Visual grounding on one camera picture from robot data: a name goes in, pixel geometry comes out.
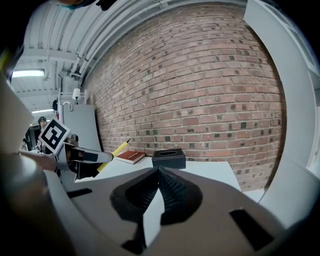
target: yellow handle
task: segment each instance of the yellow handle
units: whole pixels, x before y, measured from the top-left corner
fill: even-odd
[[[113,157],[115,158],[127,145],[128,142],[122,143],[115,151],[112,152]],[[107,165],[108,163],[104,162],[96,170],[100,173]]]

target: person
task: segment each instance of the person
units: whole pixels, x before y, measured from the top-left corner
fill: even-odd
[[[38,124],[39,124],[39,126],[41,128],[41,132],[42,132],[47,125],[47,119],[44,116],[41,116],[38,119]],[[45,145],[40,141],[40,139],[38,139],[38,142],[36,144],[36,148],[39,150],[40,153],[45,152]]]
[[[21,143],[21,146],[20,146],[20,149],[21,150],[24,150],[24,151],[29,151],[28,150],[28,146],[27,146],[27,139],[26,138],[24,138],[23,140],[22,140],[22,143]]]

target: white table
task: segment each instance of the white table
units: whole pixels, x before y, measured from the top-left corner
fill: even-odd
[[[95,178],[83,178],[76,180],[76,182],[100,180],[152,167],[151,157],[144,157],[136,164],[130,164],[114,159]],[[228,162],[186,161],[186,169],[181,169],[181,171],[223,182],[241,191],[236,176]]]

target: white panel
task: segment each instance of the white panel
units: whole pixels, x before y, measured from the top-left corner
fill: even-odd
[[[319,192],[319,179],[283,155],[260,204],[271,211],[285,228],[289,228],[308,216]]]
[[[305,218],[320,191],[320,181],[306,168],[317,134],[316,101],[304,56],[278,15],[259,0],[249,0],[244,20],[269,51],[282,81],[287,131],[275,177],[260,204],[286,227]]]
[[[0,84],[0,152],[11,154],[18,152],[33,116],[7,85],[2,72]]]

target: white ceiling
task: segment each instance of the white ceiling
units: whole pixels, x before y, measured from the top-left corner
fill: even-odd
[[[105,13],[95,4],[69,10],[50,2],[33,13],[25,32],[23,55],[15,70],[43,69],[45,75],[15,77],[11,82],[16,95],[30,111],[52,108],[60,86],[58,74],[63,77],[70,72],[86,36],[96,25],[97,18]],[[54,116],[50,112],[34,115],[33,123],[40,116],[50,119]]]

